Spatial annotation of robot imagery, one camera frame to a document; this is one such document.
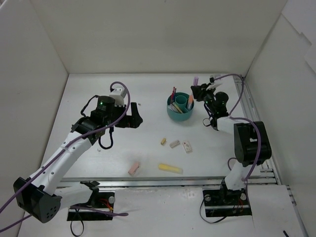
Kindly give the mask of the orange capped marker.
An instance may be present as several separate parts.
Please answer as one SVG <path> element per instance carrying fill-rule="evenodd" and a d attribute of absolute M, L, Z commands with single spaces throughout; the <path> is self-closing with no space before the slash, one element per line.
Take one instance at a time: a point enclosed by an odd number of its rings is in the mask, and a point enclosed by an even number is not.
<path fill-rule="evenodd" d="M 187 103 L 187 109 L 191 110 L 192 108 L 192 103 L 193 103 L 193 95 L 191 94 L 188 98 L 188 103 Z"/>

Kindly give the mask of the red ballpoint pen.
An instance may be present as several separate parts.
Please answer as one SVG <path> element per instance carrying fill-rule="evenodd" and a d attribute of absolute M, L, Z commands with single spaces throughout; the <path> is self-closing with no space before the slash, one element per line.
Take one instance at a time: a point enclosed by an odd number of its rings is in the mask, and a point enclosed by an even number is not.
<path fill-rule="evenodd" d="M 172 104 L 174 101 L 175 92 L 176 92 L 176 87 L 173 87 L 172 94 L 170 97 L 170 104 Z"/>

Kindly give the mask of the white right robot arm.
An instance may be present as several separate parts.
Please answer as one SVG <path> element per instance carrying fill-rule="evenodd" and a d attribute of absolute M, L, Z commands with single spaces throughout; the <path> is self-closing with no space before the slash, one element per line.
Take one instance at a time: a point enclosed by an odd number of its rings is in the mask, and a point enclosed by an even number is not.
<path fill-rule="evenodd" d="M 237 161 L 224 178 L 223 188 L 218 192 L 221 202 L 230 203 L 236 198 L 236 191 L 245 188 L 254 168 L 272 156 L 265 125 L 262 121 L 231 116 L 226 107 L 229 96 L 221 91 L 216 93 L 211 83 L 192 85 L 191 90 L 193 98 L 197 102 L 203 102 L 208 114 L 208 126 L 234 136 Z"/>

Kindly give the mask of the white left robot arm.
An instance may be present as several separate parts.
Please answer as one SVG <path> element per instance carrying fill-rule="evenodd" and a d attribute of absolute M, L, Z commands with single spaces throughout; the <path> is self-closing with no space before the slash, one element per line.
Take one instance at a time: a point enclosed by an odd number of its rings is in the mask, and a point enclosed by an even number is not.
<path fill-rule="evenodd" d="M 143 122 L 137 103 L 117 105 L 110 96 L 98 97 L 96 109 L 82 116 L 54 155 L 29 178 L 18 178 L 14 184 L 17 204 L 42 223 L 57 212 L 76 204 L 93 207 L 98 203 L 98 182 L 81 181 L 68 188 L 58 184 L 74 165 L 104 134 L 106 129 L 138 128 Z"/>

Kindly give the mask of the pink highlighter block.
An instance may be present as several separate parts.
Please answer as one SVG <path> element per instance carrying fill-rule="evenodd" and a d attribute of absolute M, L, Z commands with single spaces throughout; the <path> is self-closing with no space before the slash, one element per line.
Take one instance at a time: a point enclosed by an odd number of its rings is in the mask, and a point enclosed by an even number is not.
<path fill-rule="evenodd" d="M 193 86 L 198 85 L 198 77 L 194 77 Z"/>

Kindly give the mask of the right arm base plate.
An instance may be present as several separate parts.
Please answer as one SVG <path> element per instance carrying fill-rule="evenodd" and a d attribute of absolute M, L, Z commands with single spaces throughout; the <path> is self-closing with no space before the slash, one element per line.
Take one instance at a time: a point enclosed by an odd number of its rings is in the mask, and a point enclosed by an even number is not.
<path fill-rule="evenodd" d="M 224 191 L 223 189 L 202 191 L 202 213 L 207 218 L 251 216 L 252 211 L 246 190 Z"/>

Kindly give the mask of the yellow highlighter block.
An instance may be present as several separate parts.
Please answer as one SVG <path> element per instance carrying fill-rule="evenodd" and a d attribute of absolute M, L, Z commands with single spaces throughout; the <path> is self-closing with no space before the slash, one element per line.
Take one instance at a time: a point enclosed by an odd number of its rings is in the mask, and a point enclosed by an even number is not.
<path fill-rule="evenodd" d="M 176 167 L 176 166 L 171 166 L 168 164 L 160 163 L 158 165 L 158 168 L 159 168 L 159 170 L 166 171 L 166 172 L 177 173 L 177 174 L 183 173 L 183 169 Z"/>

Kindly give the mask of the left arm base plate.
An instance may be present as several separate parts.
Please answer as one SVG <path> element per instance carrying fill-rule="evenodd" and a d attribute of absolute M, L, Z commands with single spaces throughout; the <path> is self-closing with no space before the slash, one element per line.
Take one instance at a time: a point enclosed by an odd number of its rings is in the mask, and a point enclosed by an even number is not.
<path fill-rule="evenodd" d="M 78 203 L 75 206 L 113 212 L 114 202 L 115 193 L 104 191 L 98 193 L 91 203 Z M 112 221 L 112 219 L 112 216 L 87 209 L 69 208 L 67 213 L 67 221 Z"/>

